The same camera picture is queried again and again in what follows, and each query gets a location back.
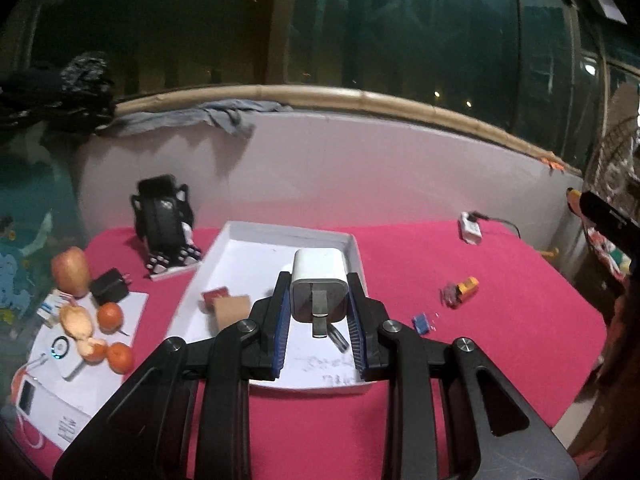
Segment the black power adapter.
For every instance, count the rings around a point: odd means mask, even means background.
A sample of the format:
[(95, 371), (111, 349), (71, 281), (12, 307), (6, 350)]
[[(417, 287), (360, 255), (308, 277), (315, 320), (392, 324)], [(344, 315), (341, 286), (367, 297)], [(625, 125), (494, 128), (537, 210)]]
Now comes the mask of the black power adapter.
[(98, 306), (109, 302), (117, 304), (129, 295), (130, 284), (128, 274), (122, 274), (118, 269), (111, 268), (91, 282), (89, 292)]

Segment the bamboo rail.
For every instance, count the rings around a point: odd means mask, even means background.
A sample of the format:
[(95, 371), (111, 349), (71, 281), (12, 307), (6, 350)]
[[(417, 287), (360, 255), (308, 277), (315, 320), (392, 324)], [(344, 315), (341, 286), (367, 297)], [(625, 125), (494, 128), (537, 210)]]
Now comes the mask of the bamboo rail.
[(224, 99), (274, 101), (301, 110), (336, 110), (369, 114), (439, 126), (475, 136), (511, 151), (546, 162), (577, 177), (582, 170), (560, 159), (558, 155), (469, 115), (446, 110), (441, 106), (388, 96), (387, 94), (306, 84), (237, 84), (236, 86), (206, 86), (149, 94), (116, 104), (115, 115), (122, 117), (140, 112), (182, 110), (195, 105)]

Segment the yellow lighter with keychain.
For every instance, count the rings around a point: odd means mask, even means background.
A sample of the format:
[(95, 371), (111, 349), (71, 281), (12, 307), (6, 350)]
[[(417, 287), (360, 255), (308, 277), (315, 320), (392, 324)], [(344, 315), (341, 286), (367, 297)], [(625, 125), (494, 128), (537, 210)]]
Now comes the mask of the yellow lighter with keychain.
[(474, 276), (459, 283), (449, 283), (440, 290), (440, 301), (448, 308), (455, 309), (465, 304), (480, 289), (480, 282)]

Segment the electric fan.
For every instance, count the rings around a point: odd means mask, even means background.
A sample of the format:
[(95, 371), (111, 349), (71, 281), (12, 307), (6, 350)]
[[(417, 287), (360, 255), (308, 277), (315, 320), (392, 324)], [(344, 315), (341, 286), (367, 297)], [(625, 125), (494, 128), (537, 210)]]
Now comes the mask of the electric fan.
[[(608, 101), (604, 135), (594, 149), (585, 189), (592, 191), (634, 220), (639, 220), (639, 85), (624, 82)], [(631, 258), (592, 226), (584, 229), (589, 249), (608, 272), (622, 282)]]

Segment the white power bank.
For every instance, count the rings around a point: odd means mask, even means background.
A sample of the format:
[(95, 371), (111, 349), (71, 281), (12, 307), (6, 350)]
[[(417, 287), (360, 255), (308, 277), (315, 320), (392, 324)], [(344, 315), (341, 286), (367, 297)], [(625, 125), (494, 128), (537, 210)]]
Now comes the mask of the white power bank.
[(84, 367), (85, 361), (80, 356), (76, 340), (66, 334), (57, 334), (49, 344), (49, 354), (61, 377), (70, 382)]

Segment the brown packing tape roll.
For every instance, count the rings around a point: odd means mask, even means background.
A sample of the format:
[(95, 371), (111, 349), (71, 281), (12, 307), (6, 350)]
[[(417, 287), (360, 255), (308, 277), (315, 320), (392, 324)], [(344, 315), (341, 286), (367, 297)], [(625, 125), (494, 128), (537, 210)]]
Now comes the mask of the brown packing tape roll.
[(214, 315), (218, 330), (222, 332), (227, 327), (248, 318), (251, 307), (250, 297), (246, 295), (217, 299)]

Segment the orange tangerine lower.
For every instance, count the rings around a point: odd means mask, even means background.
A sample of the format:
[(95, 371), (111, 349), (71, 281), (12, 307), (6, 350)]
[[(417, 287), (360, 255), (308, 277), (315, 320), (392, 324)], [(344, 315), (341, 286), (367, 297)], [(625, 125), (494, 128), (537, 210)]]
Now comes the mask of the orange tangerine lower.
[(134, 352), (122, 342), (114, 342), (106, 352), (110, 369), (119, 375), (126, 375), (134, 369)]

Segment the orange tangerine upper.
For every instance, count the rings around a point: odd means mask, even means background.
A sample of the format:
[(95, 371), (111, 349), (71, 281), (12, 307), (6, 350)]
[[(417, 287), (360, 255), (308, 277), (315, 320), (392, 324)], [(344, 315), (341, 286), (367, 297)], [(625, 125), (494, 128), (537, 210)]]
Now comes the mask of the orange tangerine upper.
[(106, 302), (96, 310), (96, 322), (102, 333), (112, 334), (118, 332), (124, 324), (122, 308), (116, 302)]

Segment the white usb charger cube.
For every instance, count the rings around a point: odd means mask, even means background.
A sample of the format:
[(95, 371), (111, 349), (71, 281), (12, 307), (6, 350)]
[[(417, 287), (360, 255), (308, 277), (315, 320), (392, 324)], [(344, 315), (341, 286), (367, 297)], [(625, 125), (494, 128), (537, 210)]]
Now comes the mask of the white usb charger cube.
[(337, 248), (302, 248), (295, 255), (290, 286), (295, 321), (311, 325), (314, 338), (329, 336), (329, 326), (346, 315), (347, 264)]

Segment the orange tangerine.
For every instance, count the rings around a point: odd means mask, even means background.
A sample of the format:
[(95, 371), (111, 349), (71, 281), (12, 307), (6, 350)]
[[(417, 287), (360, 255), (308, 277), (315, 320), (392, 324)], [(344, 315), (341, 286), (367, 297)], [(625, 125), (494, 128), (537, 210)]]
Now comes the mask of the orange tangerine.
[(134, 352), (122, 342), (114, 342), (106, 352), (110, 369), (119, 375), (126, 375), (134, 369)]
[(96, 322), (102, 333), (112, 334), (118, 332), (124, 324), (122, 308), (116, 302), (106, 302), (96, 310)]

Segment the blue binder clips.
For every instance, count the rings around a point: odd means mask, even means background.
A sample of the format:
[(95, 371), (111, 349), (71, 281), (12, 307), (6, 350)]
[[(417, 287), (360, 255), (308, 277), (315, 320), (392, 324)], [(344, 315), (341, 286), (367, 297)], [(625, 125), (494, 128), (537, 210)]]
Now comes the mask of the blue binder clips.
[(431, 331), (431, 324), (428, 322), (428, 318), (425, 313), (420, 313), (412, 318), (412, 325), (414, 330), (421, 336), (428, 334)]

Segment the white paper box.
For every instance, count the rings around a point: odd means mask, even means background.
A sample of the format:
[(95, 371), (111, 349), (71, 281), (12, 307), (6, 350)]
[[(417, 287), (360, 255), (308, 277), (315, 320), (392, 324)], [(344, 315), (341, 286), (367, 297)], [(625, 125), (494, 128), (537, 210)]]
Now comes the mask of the white paper box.
[(52, 337), (65, 334), (58, 312), (70, 302), (62, 292), (51, 292), (37, 310), (42, 325), (32, 345), (25, 373), (18, 381), (16, 409), (58, 448), (67, 448), (93, 415), (120, 387), (124, 376), (106, 361), (84, 367), (70, 382), (64, 380), (49, 354)]

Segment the white power strip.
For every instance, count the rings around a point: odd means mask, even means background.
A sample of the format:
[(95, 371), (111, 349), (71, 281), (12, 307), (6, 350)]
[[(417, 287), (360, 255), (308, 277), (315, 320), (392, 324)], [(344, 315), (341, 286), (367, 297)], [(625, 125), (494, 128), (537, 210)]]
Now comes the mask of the white power strip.
[(480, 224), (476, 218), (467, 211), (462, 211), (458, 219), (460, 238), (470, 245), (479, 245), (482, 242), (483, 234)]

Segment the white cardboard box lid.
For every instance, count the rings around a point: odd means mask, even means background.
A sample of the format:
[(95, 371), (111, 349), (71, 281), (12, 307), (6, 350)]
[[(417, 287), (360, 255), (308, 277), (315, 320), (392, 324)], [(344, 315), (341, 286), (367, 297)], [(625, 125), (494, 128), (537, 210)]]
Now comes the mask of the white cardboard box lid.
[[(352, 234), (230, 221), (196, 269), (166, 335), (178, 336), (188, 344), (215, 336), (217, 320), (206, 309), (202, 293), (224, 287), (230, 295), (247, 296), (250, 302), (269, 297), (280, 272), (292, 270), (294, 255), (300, 248), (339, 249), (347, 270), (364, 277)], [(352, 352), (339, 352), (328, 338), (312, 338), (311, 327), (296, 321), (288, 329), (280, 377), (274, 382), (254, 380), (252, 385), (309, 394), (360, 394), (370, 388), (360, 379)]]

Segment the peeled tangerine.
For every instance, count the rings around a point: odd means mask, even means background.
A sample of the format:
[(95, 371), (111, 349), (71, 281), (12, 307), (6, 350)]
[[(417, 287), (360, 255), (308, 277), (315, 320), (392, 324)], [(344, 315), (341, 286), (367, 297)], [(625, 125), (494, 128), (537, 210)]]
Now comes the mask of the peeled tangerine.
[(93, 322), (86, 308), (64, 304), (58, 318), (66, 335), (76, 342), (77, 351), (84, 361), (99, 364), (106, 358), (108, 344), (104, 339), (93, 337)]

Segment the red apple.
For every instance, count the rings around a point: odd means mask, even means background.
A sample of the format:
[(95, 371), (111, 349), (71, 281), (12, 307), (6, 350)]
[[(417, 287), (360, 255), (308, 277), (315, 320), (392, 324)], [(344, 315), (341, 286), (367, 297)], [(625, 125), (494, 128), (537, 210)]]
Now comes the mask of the red apple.
[(76, 246), (68, 248), (51, 260), (51, 272), (56, 288), (74, 298), (85, 297), (92, 282), (85, 253)]

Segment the grey cloth on rail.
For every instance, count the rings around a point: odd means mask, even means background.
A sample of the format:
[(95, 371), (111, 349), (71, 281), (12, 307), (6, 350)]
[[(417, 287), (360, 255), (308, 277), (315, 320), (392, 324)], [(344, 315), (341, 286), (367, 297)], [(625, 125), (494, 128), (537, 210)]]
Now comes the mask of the grey cloth on rail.
[(206, 125), (221, 129), (229, 136), (248, 140), (255, 131), (254, 116), (292, 112), (293, 107), (276, 101), (224, 99), (209, 101), (181, 110), (137, 112), (115, 118), (111, 125), (96, 132), (98, 136), (135, 136), (157, 129)]

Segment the black cat phone stand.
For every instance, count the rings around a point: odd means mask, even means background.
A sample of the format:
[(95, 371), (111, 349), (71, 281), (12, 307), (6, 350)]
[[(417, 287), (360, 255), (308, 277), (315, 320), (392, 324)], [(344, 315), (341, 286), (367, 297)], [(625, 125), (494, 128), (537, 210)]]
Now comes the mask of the black cat phone stand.
[(137, 184), (130, 196), (134, 230), (145, 250), (145, 269), (152, 280), (195, 266), (202, 251), (193, 241), (194, 213), (189, 187), (172, 174), (161, 174)]

